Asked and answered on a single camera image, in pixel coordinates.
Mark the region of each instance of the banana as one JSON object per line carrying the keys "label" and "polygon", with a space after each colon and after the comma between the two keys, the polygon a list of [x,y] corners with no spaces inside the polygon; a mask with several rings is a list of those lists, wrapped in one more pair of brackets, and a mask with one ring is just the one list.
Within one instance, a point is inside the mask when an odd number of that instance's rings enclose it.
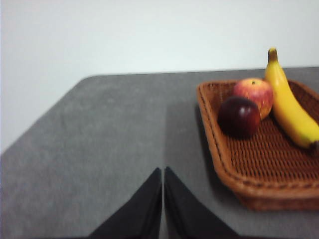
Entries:
{"label": "banana", "polygon": [[292,93],[285,72],[278,62],[276,48],[268,51],[265,81],[273,88],[273,113],[286,134],[302,148],[318,147],[319,125]]}

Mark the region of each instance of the banana stem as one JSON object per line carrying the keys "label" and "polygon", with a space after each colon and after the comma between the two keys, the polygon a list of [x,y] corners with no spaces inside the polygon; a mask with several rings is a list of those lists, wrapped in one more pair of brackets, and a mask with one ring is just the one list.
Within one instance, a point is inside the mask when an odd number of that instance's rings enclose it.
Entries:
{"label": "banana stem", "polygon": [[268,51],[268,61],[277,61],[278,56],[277,56],[277,50],[275,47],[272,47]]}

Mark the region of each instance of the table surface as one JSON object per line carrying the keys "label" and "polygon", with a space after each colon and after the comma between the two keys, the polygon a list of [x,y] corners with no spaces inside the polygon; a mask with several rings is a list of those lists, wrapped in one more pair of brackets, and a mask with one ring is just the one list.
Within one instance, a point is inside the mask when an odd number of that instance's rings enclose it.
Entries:
{"label": "table surface", "polygon": [[[285,71],[319,92],[319,67]],[[213,169],[196,86],[263,74],[243,70],[82,80],[2,154],[2,238],[86,236],[156,167],[170,166],[237,233],[315,239],[318,212],[250,211]],[[173,234],[165,222],[163,213],[160,238]]]}

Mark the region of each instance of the woven basket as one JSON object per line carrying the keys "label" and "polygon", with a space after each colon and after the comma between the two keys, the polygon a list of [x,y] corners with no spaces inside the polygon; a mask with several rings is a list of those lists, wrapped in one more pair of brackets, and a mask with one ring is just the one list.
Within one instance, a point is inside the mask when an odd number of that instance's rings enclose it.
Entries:
{"label": "woven basket", "polygon": [[[299,148],[270,114],[249,139],[226,136],[217,123],[221,103],[237,80],[205,82],[197,99],[214,169],[240,202],[253,210],[319,210],[318,152]],[[289,80],[304,109],[319,122],[319,95]]]}

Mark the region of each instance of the dark red apple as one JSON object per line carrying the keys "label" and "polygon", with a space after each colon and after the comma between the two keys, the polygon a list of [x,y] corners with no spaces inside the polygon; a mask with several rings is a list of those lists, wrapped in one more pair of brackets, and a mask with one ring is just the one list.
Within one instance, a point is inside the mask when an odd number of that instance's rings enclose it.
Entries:
{"label": "dark red apple", "polygon": [[221,104],[217,121],[227,135],[250,137],[260,124],[259,109],[245,97],[231,96]]}
{"label": "dark red apple", "polygon": [[233,95],[245,97],[258,106],[260,119],[269,114],[273,106],[273,88],[261,78],[247,78],[236,83]]}

